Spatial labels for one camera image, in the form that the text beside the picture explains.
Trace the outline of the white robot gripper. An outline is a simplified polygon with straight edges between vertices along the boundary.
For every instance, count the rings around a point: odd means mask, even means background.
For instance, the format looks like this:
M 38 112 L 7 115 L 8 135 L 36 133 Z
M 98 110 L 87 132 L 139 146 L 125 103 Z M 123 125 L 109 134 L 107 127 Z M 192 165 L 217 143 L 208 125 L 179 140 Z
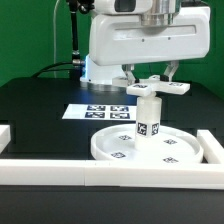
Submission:
M 129 84 L 134 65 L 170 61 L 161 81 L 171 82 L 183 59 L 203 58 L 210 47 L 210 8 L 183 7 L 171 25 L 143 26 L 138 15 L 98 15 L 92 20 L 89 56 L 100 66 L 123 65 Z

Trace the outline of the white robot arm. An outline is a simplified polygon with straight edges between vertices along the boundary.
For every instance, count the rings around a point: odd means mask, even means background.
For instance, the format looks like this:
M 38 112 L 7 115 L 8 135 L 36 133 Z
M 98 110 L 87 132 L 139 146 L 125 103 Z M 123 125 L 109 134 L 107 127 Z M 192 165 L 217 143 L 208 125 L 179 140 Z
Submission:
M 202 0 L 93 0 L 84 87 L 116 91 L 134 82 L 132 67 L 203 58 L 210 47 L 210 7 Z

